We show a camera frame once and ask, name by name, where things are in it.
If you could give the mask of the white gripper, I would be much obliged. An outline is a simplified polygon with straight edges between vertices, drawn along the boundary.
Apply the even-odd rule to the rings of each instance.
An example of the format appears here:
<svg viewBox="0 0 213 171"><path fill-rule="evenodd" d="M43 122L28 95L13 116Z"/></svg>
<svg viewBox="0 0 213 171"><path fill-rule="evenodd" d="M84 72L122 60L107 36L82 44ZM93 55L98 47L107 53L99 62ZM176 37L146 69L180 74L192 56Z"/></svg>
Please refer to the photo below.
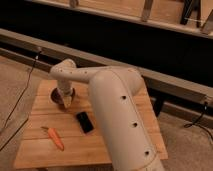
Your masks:
<svg viewBox="0 0 213 171"><path fill-rule="evenodd" d="M73 100L73 95L74 95L74 89L73 88L71 88L67 92L64 92L64 91L60 92L60 97L62 99L62 102L63 102L65 108L69 108L71 106L71 103L72 103L72 100Z"/></svg>

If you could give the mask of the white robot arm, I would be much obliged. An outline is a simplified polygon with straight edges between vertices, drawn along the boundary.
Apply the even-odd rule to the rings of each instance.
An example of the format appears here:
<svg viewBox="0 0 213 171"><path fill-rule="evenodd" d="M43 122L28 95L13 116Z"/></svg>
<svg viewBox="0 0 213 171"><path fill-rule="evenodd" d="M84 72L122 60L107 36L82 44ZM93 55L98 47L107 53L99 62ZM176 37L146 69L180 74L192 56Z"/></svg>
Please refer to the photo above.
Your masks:
<svg viewBox="0 0 213 171"><path fill-rule="evenodd" d="M133 100L143 85L134 68L78 68L66 59L50 69L66 107L74 81L88 85L89 100L115 171L165 171Z"/></svg>

